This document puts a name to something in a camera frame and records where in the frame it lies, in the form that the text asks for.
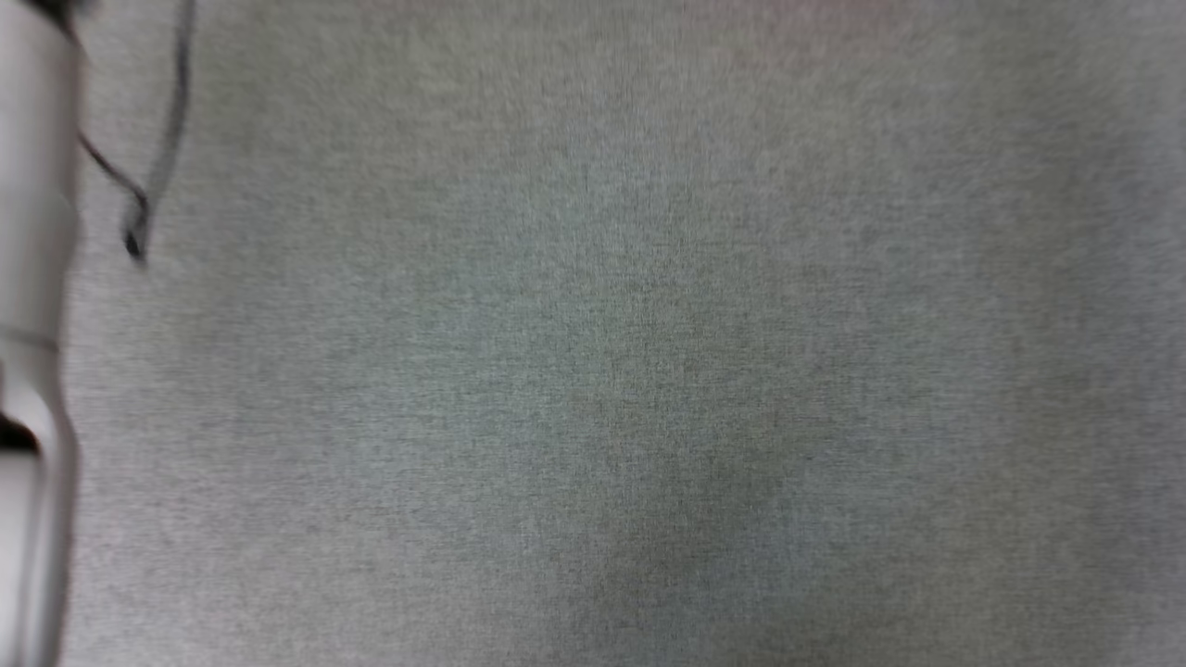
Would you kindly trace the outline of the grey fabric sofa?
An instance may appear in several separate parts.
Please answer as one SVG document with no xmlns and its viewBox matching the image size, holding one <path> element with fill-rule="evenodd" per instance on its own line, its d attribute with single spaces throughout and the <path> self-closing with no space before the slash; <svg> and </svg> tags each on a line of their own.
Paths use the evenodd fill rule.
<svg viewBox="0 0 1186 667">
<path fill-rule="evenodd" d="M 1186 667 L 1186 0 L 200 0 L 62 667 Z"/>
</svg>

